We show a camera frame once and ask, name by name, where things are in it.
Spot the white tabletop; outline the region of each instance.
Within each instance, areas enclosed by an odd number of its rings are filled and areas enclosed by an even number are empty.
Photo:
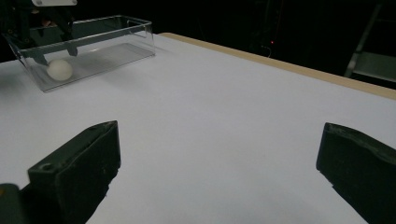
[[[161,35],[156,56],[42,92],[0,64],[0,182],[119,122],[121,168],[89,223],[365,223],[316,169],[325,122],[396,147],[396,101]]]

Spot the clear plastic container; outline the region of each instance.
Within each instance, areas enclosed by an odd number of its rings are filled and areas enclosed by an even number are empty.
[[[42,91],[155,55],[152,24],[137,18],[117,15],[75,21],[73,39],[63,41],[62,34],[57,26],[32,28],[30,36],[37,47],[29,49],[19,48],[12,36],[4,35],[27,74]],[[51,76],[48,69],[54,60],[71,65],[71,77]]]

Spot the ping pong ball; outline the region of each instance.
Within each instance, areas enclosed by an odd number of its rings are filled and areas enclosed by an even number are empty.
[[[47,73],[57,81],[65,81],[73,75],[73,67],[65,60],[55,59],[49,62]]]

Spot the white table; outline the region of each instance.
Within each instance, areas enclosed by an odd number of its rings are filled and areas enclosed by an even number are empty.
[[[17,61],[1,63],[0,182],[24,187],[32,165],[117,120],[121,168],[89,223],[365,223],[316,169],[322,130],[396,147],[396,91],[166,35],[154,43],[155,57],[47,93]]]

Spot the dark background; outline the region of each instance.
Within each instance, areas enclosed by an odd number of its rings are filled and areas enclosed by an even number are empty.
[[[79,0],[70,10],[76,20],[117,14],[136,17],[152,21],[154,34],[184,35],[342,76],[375,4],[381,2],[386,5],[381,18],[396,21],[393,0],[113,0],[94,4]],[[395,22],[374,27],[366,48],[396,56],[395,27]],[[14,60],[4,38],[0,44],[0,60]],[[394,87],[380,80],[364,81]]]

